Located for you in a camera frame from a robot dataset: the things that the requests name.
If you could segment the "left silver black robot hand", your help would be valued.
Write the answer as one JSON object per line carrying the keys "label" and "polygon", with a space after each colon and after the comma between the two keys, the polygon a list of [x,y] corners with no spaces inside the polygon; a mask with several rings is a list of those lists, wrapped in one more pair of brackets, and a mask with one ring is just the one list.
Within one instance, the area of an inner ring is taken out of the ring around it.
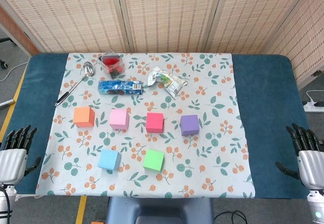
{"label": "left silver black robot hand", "polygon": [[27,167],[27,159],[37,128],[30,125],[8,133],[1,150],[1,184],[16,185],[36,170],[41,162],[38,156],[33,165]]}

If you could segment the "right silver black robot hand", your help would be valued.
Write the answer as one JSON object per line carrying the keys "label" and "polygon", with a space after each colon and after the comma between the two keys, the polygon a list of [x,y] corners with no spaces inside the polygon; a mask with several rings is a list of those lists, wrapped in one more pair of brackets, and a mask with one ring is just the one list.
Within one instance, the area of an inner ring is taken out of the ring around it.
{"label": "right silver black robot hand", "polygon": [[299,170],[290,170],[278,161],[276,167],[284,174],[300,180],[309,190],[322,191],[323,142],[312,130],[295,123],[292,123],[292,127],[287,126],[286,130],[292,139]]}

